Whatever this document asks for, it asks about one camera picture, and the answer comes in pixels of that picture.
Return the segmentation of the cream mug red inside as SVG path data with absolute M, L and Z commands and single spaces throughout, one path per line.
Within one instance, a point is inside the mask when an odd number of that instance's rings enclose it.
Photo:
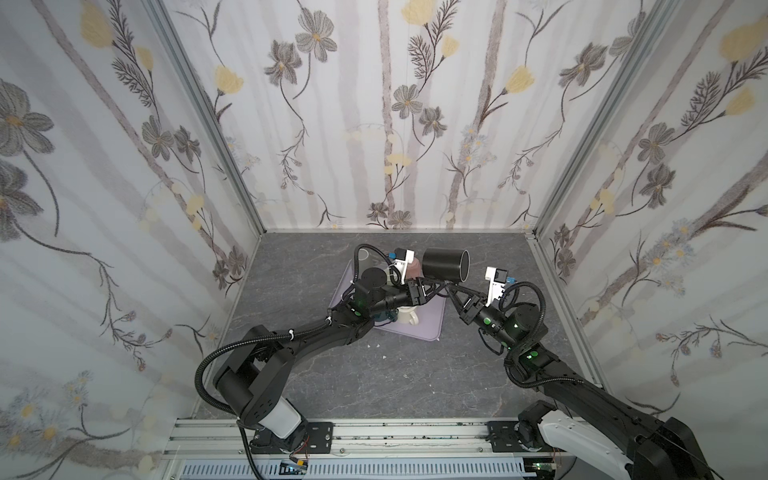
M 397 313 L 397 322 L 405 325 L 416 326 L 420 323 L 416 307 L 400 307 Z

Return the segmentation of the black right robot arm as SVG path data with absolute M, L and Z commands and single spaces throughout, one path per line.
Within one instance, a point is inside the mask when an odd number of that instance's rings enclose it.
M 568 452 L 614 479 L 717 479 L 690 427 L 662 421 L 587 381 L 551 350 L 542 290 L 513 284 L 500 299 L 446 283 L 460 319 L 497 341 L 510 382 L 547 396 L 518 416 L 521 443 Z

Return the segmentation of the black ceramic mug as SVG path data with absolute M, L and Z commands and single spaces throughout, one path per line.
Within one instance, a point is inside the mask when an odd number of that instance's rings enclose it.
M 469 274 L 470 254 L 465 249 L 431 247 L 424 251 L 421 266 L 426 278 L 462 283 Z

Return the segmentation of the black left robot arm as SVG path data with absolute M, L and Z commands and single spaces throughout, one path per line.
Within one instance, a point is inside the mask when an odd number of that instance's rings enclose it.
M 223 356 L 212 380 L 222 399 L 211 398 L 209 405 L 234 415 L 242 428 L 265 429 L 293 449 L 307 429 L 306 418 L 283 396 L 293 368 L 311 356 L 360 340 L 373 329 L 378 315 L 425 305 L 445 287 L 444 281 L 422 277 L 390 285 L 383 270 L 369 268 L 351 282 L 324 319 L 299 329 L 254 327 L 242 340 L 206 357 L 196 379 Z

